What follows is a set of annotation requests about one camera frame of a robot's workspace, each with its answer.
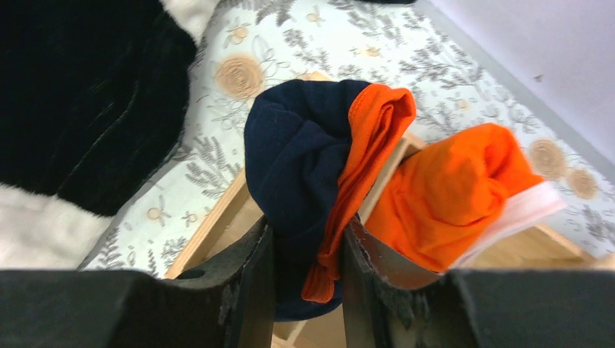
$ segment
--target gray leaf pattern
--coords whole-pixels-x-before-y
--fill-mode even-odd
[[[329,53],[324,49],[317,49],[316,51],[309,49],[308,43],[300,30],[288,29],[284,31],[284,40],[290,47],[298,49],[294,53],[296,58],[307,65],[317,67],[325,73],[333,75],[329,64]]]
[[[148,263],[147,263],[147,271],[148,273],[152,276],[157,278],[158,277],[158,269],[156,267],[156,257],[154,256],[154,250],[153,249],[148,249],[147,250],[147,259],[148,259]]]
[[[199,160],[186,164],[186,178],[201,188],[201,193],[213,199],[219,198],[241,171],[239,163],[227,163],[222,146],[216,137],[194,139],[195,153]]]
[[[340,65],[337,70],[337,77],[340,80],[358,78],[363,73],[363,69],[354,64]]]
[[[449,90],[470,86],[483,94],[478,82],[484,69],[478,64],[468,66],[466,61],[456,60],[447,47],[435,38],[428,38],[427,46],[416,49],[409,60],[400,60],[400,72],[415,75],[417,82],[438,82],[441,88]]]
[[[188,244],[188,239],[185,237],[169,239],[165,242],[160,257],[165,263],[166,268],[169,268],[173,264],[179,253],[186,247],[186,244]]]
[[[612,183],[609,183],[606,179],[603,179],[603,184],[606,186],[602,191],[602,195],[604,195],[604,199],[607,202],[615,203],[615,186]]]
[[[113,228],[107,236],[104,238],[104,244],[98,255],[99,265],[96,266],[97,270],[117,270],[125,265],[125,262],[119,260],[122,257],[122,253],[119,252],[119,246],[117,245],[117,235],[119,234],[119,228]]]
[[[248,9],[261,8],[267,0],[222,0],[218,4],[219,9]]]
[[[380,83],[380,84],[385,85],[385,84],[388,84],[388,82],[390,81],[390,78],[388,75],[385,75],[381,71],[378,71],[376,69],[370,69],[368,80],[371,81],[372,83]]]
[[[296,0],[270,0],[256,12],[256,24],[259,25],[266,17],[276,15],[276,25],[281,27],[292,17],[289,13]]]
[[[361,29],[364,36],[384,37],[395,42],[395,46],[404,43],[399,26],[393,23],[389,15],[380,14],[378,5],[352,0],[329,0],[329,4],[347,11],[348,23]]]
[[[136,253],[132,251],[130,254],[128,254],[128,257],[126,257],[126,264],[128,265],[128,267],[134,267],[135,263]]]
[[[583,207],[583,216],[587,223],[587,230],[599,241],[607,241],[615,247],[615,223],[606,221],[602,215],[589,206]]]

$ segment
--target white fur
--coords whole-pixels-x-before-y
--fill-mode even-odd
[[[184,29],[198,46],[220,0],[160,0],[160,2],[177,25]]]
[[[0,269],[76,269],[112,217],[0,186]]]

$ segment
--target wooden drawer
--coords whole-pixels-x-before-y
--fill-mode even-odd
[[[363,221],[370,215],[399,163],[404,158],[421,151],[425,146],[421,139],[412,134],[404,135],[359,209]],[[198,265],[228,247],[241,238],[262,215],[261,210],[249,196],[245,172],[241,171],[197,229],[186,248],[179,254],[165,277],[175,278],[184,270]],[[587,267],[594,262],[595,259],[591,255],[561,234],[545,225],[537,225],[499,241],[483,251],[467,267],[579,268]],[[272,347],[293,347],[305,324],[306,322],[275,325]],[[334,330],[343,332],[343,323]]]

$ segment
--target black and white fur blanket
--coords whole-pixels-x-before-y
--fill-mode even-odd
[[[172,154],[219,0],[0,12],[0,268],[76,268]]]

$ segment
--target navy fabric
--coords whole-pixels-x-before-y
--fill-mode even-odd
[[[348,111],[369,83],[291,80],[259,95],[246,121],[246,181],[274,230],[276,321],[324,315],[301,291],[323,241],[352,143]]]

